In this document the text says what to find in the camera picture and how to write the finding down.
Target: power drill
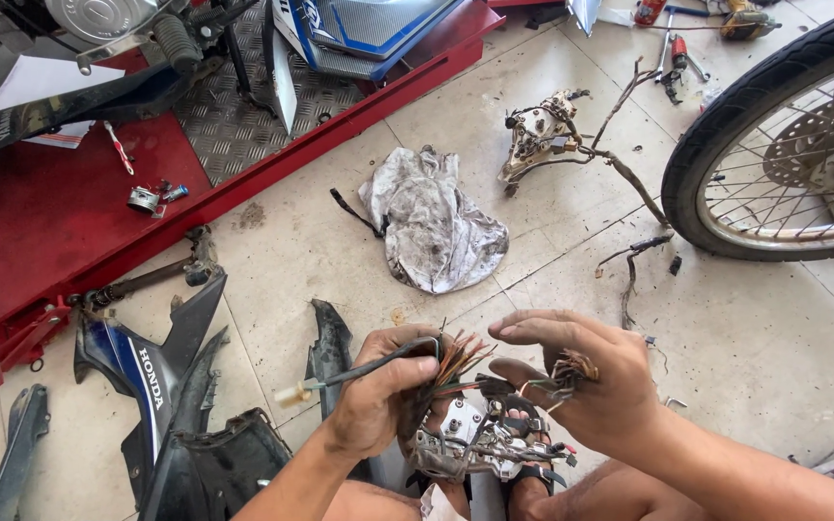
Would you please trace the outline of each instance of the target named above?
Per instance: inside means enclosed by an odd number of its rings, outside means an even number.
[[[726,40],[754,40],[765,36],[780,24],[767,13],[754,10],[748,0],[727,0],[729,10],[725,15],[719,35]]]

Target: metal checker plate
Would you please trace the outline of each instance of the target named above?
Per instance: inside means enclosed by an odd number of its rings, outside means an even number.
[[[260,2],[250,8],[234,29],[254,94],[260,101],[270,103],[272,93],[270,86],[264,84],[266,68],[262,63],[264,6],[265,2]],[[156,44],[146,44],[142,50],[151,64],[163,59]],[[348,79],[319,74],[298,55],[292,55],[289,63],[298,97],[292,128],[295,139],[314,129],[320,114],[329,112],[336,116],[363,99]],[[234,64],[229,59],[217,73],[196,83],[172,110],[211,186],[243,172],[290,142],[282,123],[240,98]]]

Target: hand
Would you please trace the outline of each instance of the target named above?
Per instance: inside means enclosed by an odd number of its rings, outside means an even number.
[[[586,447],[613,457],[620,450],[637,447],[639,437],[662,416],[649,371],[649,350],[638,333],[563,310],[514,312],[489,326],[488,333],[509,344],[540,344],[548,373],[564,349],[576,350],[594,363],[598,381],[579,381],[574,395],[550,413]],[[506,358],[492,361],[489,367],[518,389],[527,380],[548,377]],[[543,409],[558,403],[538,387],[527,385],[523,391],[525,398]]]
[[[411,325],[373,331],[362,343],[353,367],[380,359],[420,337],[439,337],[439,329]],[[451,338],[444,336],[446,343],[451,344]],[[434,354],[432,347],[426,349],[416,354]],[[336,408],[323,423],[327,450],[353,463],[382,453],[397,433],[403,410],[401,391],[430,381],[438,371],[434,356],[399,358],[345,383]]]

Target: dirty floor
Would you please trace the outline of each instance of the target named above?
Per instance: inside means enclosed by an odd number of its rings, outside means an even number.
[[[632,2],[605,0],[630,8]],[[834,2],[791,0],[770,9],[783,28],[768,37],[724,44],[712,31],[687,34],[691,51],[729,85],[805,30],[834,17]],[[620,258],[594,277],[596,263],[650,236],[655,221],[639,196],[599,161],[546,167],[527,176],[506,199],[496,180],[510,142],[505,110],[528,107],[558,88],[584,88],[575,118],[596,131],[632,74],[633,61],[654,67],[662,33],[599,23],[585,39],[574,23],[526,29],[509,10],[505,26],[486,38],[484,57],[460,76],[377,123],[211,224],[219,261],[229,274],[211,332],[230,328],[231,342],[215,363],[222,370],[211,428],[252,407],[266,410],[292,449],[320,422],[316,402],[280,409],[273,392],[305,373],[307,346],[317,338],[312,298],[333,302],[354,335],[353,356],[376,328],[402,322],[439,324],[484,334],[516,309],[571,308],[619,321],[626,284]],[[681,17],[678,23],[701,23]],[[668,156],[698,112],[703,86],[689,75],[685,103],[673,107],[646,84],[611,122],[602,144],[658,194]],[[407,288],[388,274],[384,247],[337,207],[336,187],[355,208],[356,189],[395,147],[435,145],[460,155],[460,187],[504,221],[510,251],[493,277],[442,297]],[[140,274],[185,256],[181,242],[134,270]],[[675,255],[677,277],[667,273]],[[638,294],[630,305],[638,330],[657,338],[652,352],[660,398],[688,403],[679,413],[713,431],[806,466],[834,453],[834,260],[764,264],[715,258],[679,237],[638,258]],[[118,303],[117,316],[161,343],[173,295],[194,292],[168,281]],[[0,458],[6,415],[17,393],[49,387],[50,432],[34,456],[21,517],[37,520],[123,521],[135,514],[120,452],[137,423],[132,398],[117,394],[98,373],[82,385],[71,369],[74,333],[46,348],[38,373],[18,367],[0,387]],[[537,349],[500,347],[498,355],[541,364]],[[553,440],[576,443],[566,433]],[[569,483],[602,456],[579,447],[577,468],[561,468]],[[408,472],[397,448],[386,452],[388,479],[402,487]],[[477,519],[502,519],[493,480],[476,481]]]

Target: white paper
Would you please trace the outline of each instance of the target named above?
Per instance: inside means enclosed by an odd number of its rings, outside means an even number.
[[[92,66],[92,74],[83,76],[74,61],[20,55],[15,67],[0,87],[0,110],[36,99],[85,89],[110,82],[124,75],[123,69]],[[93,122],[63,125],[60,132],[25,139],[54,147],[76,148]]]

